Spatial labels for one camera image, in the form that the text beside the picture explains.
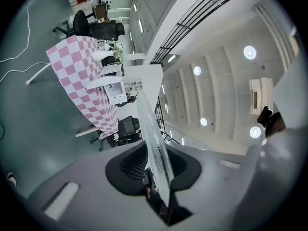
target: staircase railing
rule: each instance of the staircase railing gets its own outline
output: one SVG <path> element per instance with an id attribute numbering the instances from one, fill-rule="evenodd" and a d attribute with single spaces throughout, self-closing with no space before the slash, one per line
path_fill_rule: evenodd
<path id="1" fill-rule="evenodd" d="M 153 62 L 162 62 L 187 34 L 228 1 L 230 0 L 198 0 L 194 3 L 174 26 L 161 47 L 159 47 Z"/>
<path id="2" fill-rule="evenodd" d="M 171 141 L 171 142 L 179 144 L 179 142 L 177 142 L 175 139 L 171 138 L 171 136 L 166 133 L 164 117 L 163 117 L 162 109 L 161 109 L 161 106 L 160 106 L 159 98 L 157 99 L 157 104 L 156 104 L 156 107 L 155 107 L 155 117 L 156 117 L 159 129 L 160 129 L 160 132 L 162 134 L 163 140 Z"/>

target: white vase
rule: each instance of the white vase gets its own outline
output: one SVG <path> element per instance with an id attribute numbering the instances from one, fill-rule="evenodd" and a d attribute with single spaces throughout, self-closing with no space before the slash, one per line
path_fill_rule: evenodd
<path id="1" fill-rule="evenodd" d="M 92 53 L 92 59 L 95 61 L 100 61 L 107 56 L 113 56 L 113 51 L 95 51 Z"/>

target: pink checkered tablecloth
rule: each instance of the pink checkered tablecloth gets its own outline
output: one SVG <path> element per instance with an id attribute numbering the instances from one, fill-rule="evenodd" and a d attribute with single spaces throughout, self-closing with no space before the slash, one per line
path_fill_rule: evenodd
<path id="1" fill-rule="evenodd" d="M 109 103 L 103 89 L 86 88 L 102 69 L 101 61 L 94 61 L 91 57 L 97 49 L 96 39 L 71 36 L 47 50 L 47 55 L 67 95 L 107 137 L 118 131 L 116 109 Z"/>

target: gray floor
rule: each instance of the gray floor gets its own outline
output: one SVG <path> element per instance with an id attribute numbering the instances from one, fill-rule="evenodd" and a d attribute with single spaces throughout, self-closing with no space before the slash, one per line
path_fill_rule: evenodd
<path id="1" fill-rule="evenodd" d="M 68 0 L 30 0 L 29 4 L 29 48 L 18 59 L 0 64 L 0 79 L 9 70 L 49 62 L 46 50 L 60 41 L 52 29 L 72 17 Z M 24 5 L 1 42 L 1 60 L 18 55 L 26 47 L 26 23 Z M 17 175 L 19 192 L 25 197 L 77 158 L 99 153 L 102 146 L 100 141 L 90 145 L 96 133 L 75 137 L 88 129 L 90 122 L 69 99 L 51 67 L 26 85 L 26 80 L 43 66 L 36 65 L 26 73 L 10 73 L 0 83 L 0 119 L 6 129 L 0 141 L 0 167 L 4 174 L 12 171 Z M 110 146 L 103 142 L 103 148 Z"/>

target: air conditioner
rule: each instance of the air conditioner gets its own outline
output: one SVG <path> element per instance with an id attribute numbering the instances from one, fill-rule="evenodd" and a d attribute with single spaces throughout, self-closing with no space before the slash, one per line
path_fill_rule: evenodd
<path id="1" fill-rule="evenodd" d="M 273 100 L 273 79 L 261 78 L 249 80 L 249 87 L 251 91 L 251 105 L 250 113 L 253 115 L 259 115 L 262 112 L 264 106 L 274 108 Z"/>

